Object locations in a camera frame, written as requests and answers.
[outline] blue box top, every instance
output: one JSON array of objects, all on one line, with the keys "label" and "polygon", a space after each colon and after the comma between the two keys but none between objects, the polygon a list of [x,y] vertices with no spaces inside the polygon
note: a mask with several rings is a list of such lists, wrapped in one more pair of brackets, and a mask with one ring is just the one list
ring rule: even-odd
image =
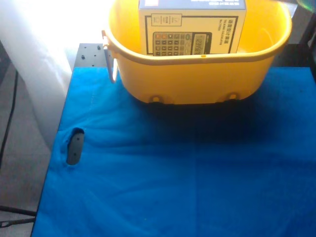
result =
[{"label": "blue box top", "polygon": [[245,10],[245,0],[139,0],[139,9]]}]

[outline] yellow basket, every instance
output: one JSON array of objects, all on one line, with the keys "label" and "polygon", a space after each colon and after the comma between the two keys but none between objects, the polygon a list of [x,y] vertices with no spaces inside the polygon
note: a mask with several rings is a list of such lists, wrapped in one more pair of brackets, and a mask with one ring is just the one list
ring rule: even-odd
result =
[{"label": "yellow basket", "polygon": [[125,88],[143,102],[165,104],[215,103],[253,94],[287,43],[292,21],[283,3],[246,3],[237,53],[152,57],[139,53],[138,0],[116,0],[105,33]]}]

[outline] calculator screen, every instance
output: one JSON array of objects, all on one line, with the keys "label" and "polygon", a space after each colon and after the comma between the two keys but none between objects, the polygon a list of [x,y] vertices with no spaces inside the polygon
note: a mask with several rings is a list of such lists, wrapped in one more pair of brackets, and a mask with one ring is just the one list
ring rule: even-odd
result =
[{"label": "calculator screen", "polygon": [[209,54],[210,32],[154,32],[154,56]]}]

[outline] blue tablecloth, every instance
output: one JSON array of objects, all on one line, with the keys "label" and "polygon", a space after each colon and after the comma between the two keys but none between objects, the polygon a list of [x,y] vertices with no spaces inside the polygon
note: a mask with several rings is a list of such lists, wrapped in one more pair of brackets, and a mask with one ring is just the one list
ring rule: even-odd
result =
[{"label": "blue tablecloth", "polygon": [[106,69],[75,69],[33,237],[315,236],[308,68],[272,68],[251,97],[203,106],[147,105]]}]

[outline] floor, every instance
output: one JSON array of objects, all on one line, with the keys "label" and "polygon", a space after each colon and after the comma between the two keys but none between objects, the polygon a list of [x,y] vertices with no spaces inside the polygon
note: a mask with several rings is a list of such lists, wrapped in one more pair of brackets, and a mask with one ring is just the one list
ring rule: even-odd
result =
[{"label": "floor", "polygon": [[[0,85],[0,142],[11,109],[14,76],[15,68],[11,64]],[[36,211],[49,158],[50,150],[41,137],[29,95],[20,78],[15,112],[0,171],[0,205]],[[0,221],[25,218],[0,212]],[[25,224],[0,229],[0,236],[30,237],[32,226]]]}]

